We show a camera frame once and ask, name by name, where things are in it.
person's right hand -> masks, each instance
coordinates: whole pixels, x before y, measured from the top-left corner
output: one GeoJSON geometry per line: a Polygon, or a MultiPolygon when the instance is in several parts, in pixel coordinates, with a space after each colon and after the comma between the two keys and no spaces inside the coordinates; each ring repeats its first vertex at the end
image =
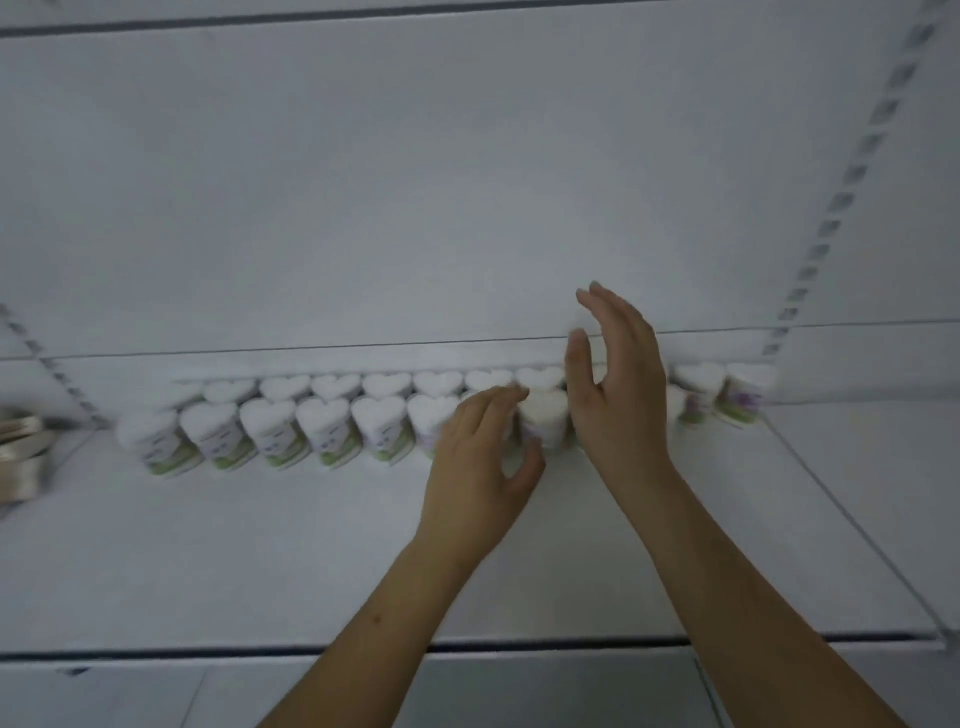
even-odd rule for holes
{"type": "Polygon", "coordinates": [[[566,345],[566,388],[577,437],[614,493],[671,471],[666,448],[666,375],[653,328],[596,281],[577,301],[600,323],[607,375],[593,383],[590,343],[578,328],[566,345]]]}

finger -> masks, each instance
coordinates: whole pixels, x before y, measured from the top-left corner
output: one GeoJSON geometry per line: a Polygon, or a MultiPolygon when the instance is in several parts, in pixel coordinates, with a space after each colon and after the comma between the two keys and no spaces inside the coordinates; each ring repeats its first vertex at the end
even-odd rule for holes
{"type": "Polygon", "coordinates": [[[540,446],[540,440],[534,438],[527,443],[520,469],[507,481],[507,492],[519,498],[521,507],[534,492],[545,468],[543,448],[540,446]]]}
{"type": "Polygon", "coordinates": [[[477,392],[467,401],[460,402],[454,416],[457,418],[454,424],[454,432],[458,435],[472,435],[477,431],[477,427],[483,422],[484,413],[491,401],[496,395],[503,391],[503,387],[493,387],[492,389],[477,392]]]}
{"type": "Polygon", "coordinates": [[[526,400],[529,394],[529,389],[516,385],[500,392],[487,407],[483,422],[477,427],[477,435],[492,445],[499,445],[503,439],[503,431],[507,428],[507,422],[514,416],[516,406],[526,400]]]}
{"type": "Polygon", "coordinates": [[[635,343],[627,320],[609,303],[583,288],[577,290],[577,301],[599,322],[600,333],[607,344],[607,361],[626,362],[635,343]]]}
{"type": "Polygon", "coordinates": [[[639,344],[644,346],[656,345],[657,336],[654,334],[654,328],[629,301],[613,293],[609,288],[604,288],[596,280],[590,284],[590,293],[609,303],[627,320],[639,344]]]}
{"type": "Polygon", "coordinates": [[[573,406],[592,401],[598,394],[593,383],[593,364],[591,363],[590,340],[587,332],[576,328],[566,340],[566,392],[573,406]]]}

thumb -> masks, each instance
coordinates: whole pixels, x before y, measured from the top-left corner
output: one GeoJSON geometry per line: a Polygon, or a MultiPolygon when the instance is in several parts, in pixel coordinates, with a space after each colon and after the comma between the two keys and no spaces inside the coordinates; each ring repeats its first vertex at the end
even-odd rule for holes
{"type": "Polygon", "coordinates": [[[543,475],[545,468],[546,461],[543,460],[540,440],[533,438],[527,443],[520,469],[507,481],[507,492],[525,503],[540,482],[540,476],[543,475]]]}
{"type": "Polygon", "coordinates": [[[593,383],[593,364],[587,332],[575,328],[566,340],[566,391],[573,406],[591,401],[597,395],[593,383]]]}

shelf surface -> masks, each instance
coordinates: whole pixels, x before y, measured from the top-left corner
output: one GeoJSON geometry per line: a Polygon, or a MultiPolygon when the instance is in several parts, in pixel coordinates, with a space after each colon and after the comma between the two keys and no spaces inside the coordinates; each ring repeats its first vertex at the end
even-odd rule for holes
{"type": "MultiPolygon", "coordinates": [[[[912,631],[920,605],[765,426],[680,433],[675,459],[757,567],[824,633],[912,631]]],[[[416,527],[429,463],[334,473],[254,461],[150,478],[110,433],[0,524],[0,652],[322,646],[416,527]]],[[[551,456],[438,643],[683,634],[653,564],[586,457],[551,456]]]]}
{"type": "Polygon", "coordinates": [[[774,427],[950,629],[960,629],[960,400],[777,407],[774,427]]]}

